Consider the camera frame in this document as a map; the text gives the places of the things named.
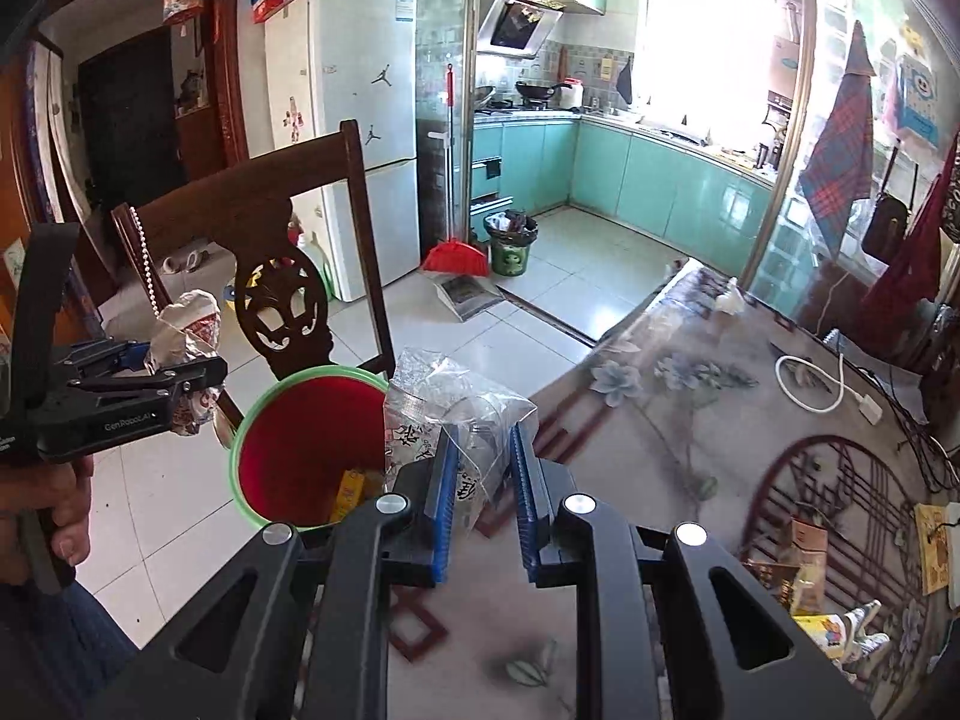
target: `charger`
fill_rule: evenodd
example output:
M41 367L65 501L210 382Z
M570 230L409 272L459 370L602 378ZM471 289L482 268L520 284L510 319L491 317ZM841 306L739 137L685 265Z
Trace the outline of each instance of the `charger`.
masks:
M824 379L829 379L830 381L833 382L833 384L839 385L840 391L836 396L836 400L834 400L832 404L830 404L829 406L823 409L814 408L813 406L803 403L803 401L800 400L797 396L795 396L793 392L789 391L789 389L787 389L786 384L784 384L784 377L781 374L781 366L785 362L795 362L797 365L806 365L807 367L812 368L816 373L819 373L819 375L823 376ZM774 364L774 375L776 375L776 382L781 386L781 389L784 391L784 395L786 395L788 398L790 398L790 400L792 400L794 403L800 406L800 408L804 410L808 410L810 413L830 413L834 409L836 409L837 406L840 405L840 403L843 401L844 394L846 394L847 391L850 391L850 393L856 399L857 405L860 408L860 413L862 413L862 415L867 420L867 422L870 422L870 424L872 425L875 425L878 422L880 422L880 418L882 418L883 416L883 410L882 408L880 408L880 404L878 404L877 401L872 399L870 395L861 395L859 392L853 389L852 386L849 386L844 382L842 353L840 354L840 367L839 367L838 374L840 378L834 379L832 375L830 375L825 370L823 370L822 367L819 367L819 365L813 365L813 362L810 362L810 360L805 360L803 357L795 357L792 354L784 354L784 356L776 360L776 363Z

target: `human hand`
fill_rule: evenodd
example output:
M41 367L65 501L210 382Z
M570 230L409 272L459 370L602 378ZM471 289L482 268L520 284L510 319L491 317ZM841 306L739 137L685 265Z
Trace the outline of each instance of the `human hand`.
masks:
M78 565L90 554L90 477L93 457L22 469L0 467L0 584L23 584L30 566L19 544L16 514L53 509L58 527L51 537L55 555Z

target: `red cloth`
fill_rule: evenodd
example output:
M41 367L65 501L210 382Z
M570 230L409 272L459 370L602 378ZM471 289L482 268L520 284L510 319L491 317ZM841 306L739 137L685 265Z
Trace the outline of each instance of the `red cloth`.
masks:
M856 341L872 355L893 351L921 298L933 300L940 288L940 221L949 191L950 172L957 153L957 138L947 155L944 170L930 190L920 218L886 272L860 302Z

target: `green trash can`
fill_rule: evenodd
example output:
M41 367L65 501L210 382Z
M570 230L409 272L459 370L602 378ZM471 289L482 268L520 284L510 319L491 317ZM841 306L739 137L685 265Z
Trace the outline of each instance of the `green trash can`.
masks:
M530 247L536 240L536 220L520 211L501 211L483 220L490 235L490 266L501 276L527 271Z

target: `window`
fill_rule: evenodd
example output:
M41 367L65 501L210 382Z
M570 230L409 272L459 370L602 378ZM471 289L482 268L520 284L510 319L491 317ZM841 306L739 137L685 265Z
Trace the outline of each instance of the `window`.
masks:
M651 115L749 149L767 111L776 0L647 0L637 75Z

